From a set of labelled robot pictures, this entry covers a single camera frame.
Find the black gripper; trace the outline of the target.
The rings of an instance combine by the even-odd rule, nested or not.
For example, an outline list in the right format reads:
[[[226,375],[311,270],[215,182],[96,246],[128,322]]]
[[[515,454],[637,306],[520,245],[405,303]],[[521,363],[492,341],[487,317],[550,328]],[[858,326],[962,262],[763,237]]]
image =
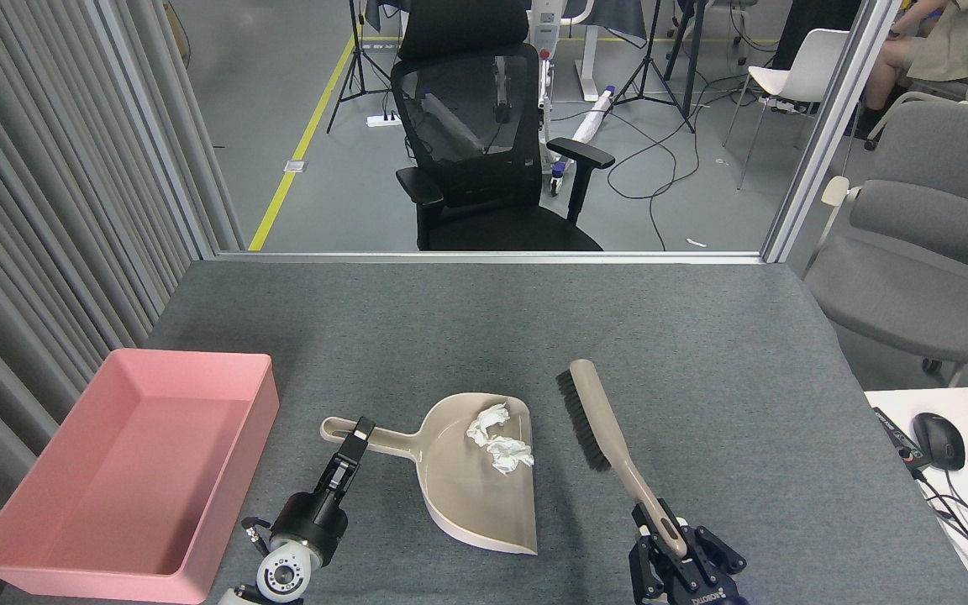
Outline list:
[[[360,418],[331,456],[318,480],[318,492],[298,492],[288,498],[271,526],[271,552],[291,541],[307,541],[308,548],[319,555],[321,566],[330,563],[347,529],[347,514],[339,505],[360,466],[374,426],[369,418]]]
[[[680,582],[666,585],[672,576],[667,570],[668,548],[653,543],[653,529],[648,528],[643,505],[631,510],[639,535],[629,552],[631,592],[635,602],[644,604],[745,604],[736,583],[724,581],[745,570],[745,558],[711,532],[707,526],[682,526],[687,553],[697,564],[704,581],[689,592]]]

